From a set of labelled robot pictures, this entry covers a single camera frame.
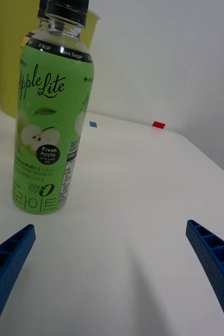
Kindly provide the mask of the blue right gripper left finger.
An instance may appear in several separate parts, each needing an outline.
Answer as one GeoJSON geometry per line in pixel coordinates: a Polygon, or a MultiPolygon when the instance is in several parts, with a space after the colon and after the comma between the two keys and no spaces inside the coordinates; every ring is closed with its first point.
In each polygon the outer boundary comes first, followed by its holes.
{"type": "Polygon", "coordinates": [[[35,240],[29,224],[0,244],[0,317],[35,240]]]}

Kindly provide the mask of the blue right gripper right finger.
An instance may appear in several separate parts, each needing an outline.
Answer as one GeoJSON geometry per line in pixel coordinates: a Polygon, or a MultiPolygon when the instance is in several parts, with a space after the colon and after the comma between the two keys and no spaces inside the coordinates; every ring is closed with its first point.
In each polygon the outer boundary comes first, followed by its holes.
{"type": "Polygon", "coordinates": [[[191,219],[187,222],[186,237],[224,313],[224,241],[191,219]]]}

